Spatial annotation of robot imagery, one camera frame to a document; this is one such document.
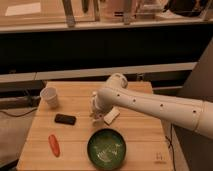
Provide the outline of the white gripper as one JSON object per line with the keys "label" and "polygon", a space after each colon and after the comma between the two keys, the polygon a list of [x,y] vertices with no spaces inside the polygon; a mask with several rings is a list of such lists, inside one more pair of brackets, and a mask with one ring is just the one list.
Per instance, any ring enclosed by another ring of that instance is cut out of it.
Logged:
{"label": "white gripper", "polygon": [[92,93],[91,98],[91,117],[93,118],[103,118],[105,116],[105,113],[100,109],[97,103],[97,93]]}

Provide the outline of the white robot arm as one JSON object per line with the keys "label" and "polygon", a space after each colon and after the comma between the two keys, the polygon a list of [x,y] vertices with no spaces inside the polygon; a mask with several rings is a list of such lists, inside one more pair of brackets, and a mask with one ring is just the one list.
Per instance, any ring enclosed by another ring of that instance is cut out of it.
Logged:
{"label": "white robot arm", "polygon": [[114,106],[166,120],[213,139],[213,103],[203,100],[147,94],[127,89],[123,74],[114,73],[94,92],[93,117],[108,114]]}

